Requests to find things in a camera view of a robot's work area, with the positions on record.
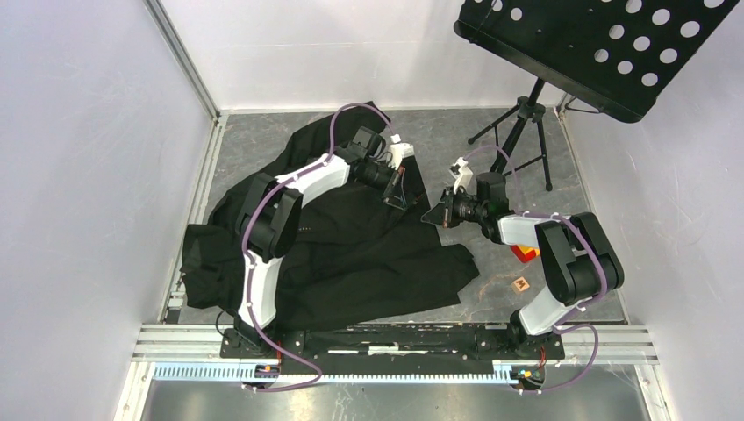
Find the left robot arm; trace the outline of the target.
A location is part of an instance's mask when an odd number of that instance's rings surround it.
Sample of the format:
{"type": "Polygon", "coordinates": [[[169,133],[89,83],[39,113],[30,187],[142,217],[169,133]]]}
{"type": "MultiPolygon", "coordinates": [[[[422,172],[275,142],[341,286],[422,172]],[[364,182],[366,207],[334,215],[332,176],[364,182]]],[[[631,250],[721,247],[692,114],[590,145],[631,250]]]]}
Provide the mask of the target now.
{"type": "Polygon", "coordinates": [[[386,147],[390,157],[378,159],[382,137],[365,127],[344,146],[322,153],[300,169],[278,176],[258,174],[241,207],[236,230],[245,262],[243,292],[233,328],[254,357],[275,348],[275,333],[267,328],[275,319],[275,296],[283,257],[294,245],[302,209],[326,192],[350,180],[381,192],[382,201],[406,210],[415,204],[404,176],[414,162],[414,147],[399,135],[386,147]]]}

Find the black jacket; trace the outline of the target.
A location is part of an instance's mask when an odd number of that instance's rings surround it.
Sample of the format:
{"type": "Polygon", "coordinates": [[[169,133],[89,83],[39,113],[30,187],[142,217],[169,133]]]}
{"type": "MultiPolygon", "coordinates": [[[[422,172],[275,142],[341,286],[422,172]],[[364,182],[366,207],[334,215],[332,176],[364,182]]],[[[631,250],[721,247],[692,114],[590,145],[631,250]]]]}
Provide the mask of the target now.
{"type": "MultiPolygon", "coordinates": [[[[237,182],[205,224],[185,230],[180,270],[190,307],[240,306],[244,261],[235,224],[251,183],[237,182]]],[[[359,182],[305,205],[279,267],[275,326],[334,330],[458,304],[479,271],[467,247],[443,245],[422,222],[429,207],[421,194],[409,210],[395,209],[359,182]]]]}

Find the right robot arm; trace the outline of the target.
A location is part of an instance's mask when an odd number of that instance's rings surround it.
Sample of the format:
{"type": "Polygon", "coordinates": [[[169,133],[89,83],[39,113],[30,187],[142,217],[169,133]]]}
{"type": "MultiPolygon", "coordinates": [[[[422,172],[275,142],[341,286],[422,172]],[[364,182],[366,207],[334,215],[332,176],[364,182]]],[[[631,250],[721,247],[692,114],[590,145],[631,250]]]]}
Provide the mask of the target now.
{"type": "Polygon", "coordinates": [[[597,216],[582,212],[535,214],[512,210],[505,177],[481,173],[476,193],[462,186],[447,187],[422,222],[455,228],[463,222],[479,225],[482,235],[504,246],[539,250],[545,287],[526,306],[512,313],[505,329],[507,349],[519,358],[537,352],[560,325],[615,289],[625,280],[624,269],[597,216]]]}

